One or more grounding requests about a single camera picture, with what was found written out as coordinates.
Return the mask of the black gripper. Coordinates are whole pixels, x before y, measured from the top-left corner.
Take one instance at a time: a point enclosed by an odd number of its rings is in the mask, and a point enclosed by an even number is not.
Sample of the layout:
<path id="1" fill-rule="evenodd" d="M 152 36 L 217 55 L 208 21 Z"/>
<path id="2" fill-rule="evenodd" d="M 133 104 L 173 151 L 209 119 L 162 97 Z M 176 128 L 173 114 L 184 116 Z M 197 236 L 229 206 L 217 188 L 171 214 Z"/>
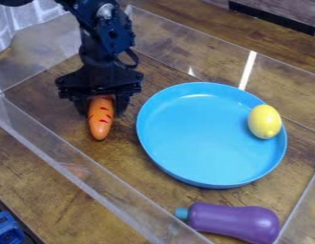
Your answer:
<path id="1" fill-rule="evenodd" d="M 126 64 L 117 56 L 102 60 L 81 54 L 83 67 L 57 80 L 59 96 L 73 101 L 81 115 L 89 115 L 89 97 L 105 94 L 117 96 L 117 114 L 124 115 L 134 93 L 142 91 L 145 75 L 137 71 L 140 57 L 129 53 L 133 64 Z"/>

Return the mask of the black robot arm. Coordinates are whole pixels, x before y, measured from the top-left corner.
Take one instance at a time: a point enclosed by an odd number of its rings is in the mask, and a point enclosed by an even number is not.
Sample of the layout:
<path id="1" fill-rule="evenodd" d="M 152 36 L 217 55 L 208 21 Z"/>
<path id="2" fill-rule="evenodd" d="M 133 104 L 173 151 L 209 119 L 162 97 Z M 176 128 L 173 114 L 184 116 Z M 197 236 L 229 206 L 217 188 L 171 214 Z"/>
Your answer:
<path id="1" fill-rule="evenodd" d="M 137 71 L 140 57 L 133 52 L 133 22 L 117 0 L 57 0 L 79 22 L 83 66 L 57 79 L 59 96 L 67 98 L 87 116 L 98 95 L 116 99 L 117 114 L 124 114 L 132 96 L 142 91 L 145 75 Z"/>

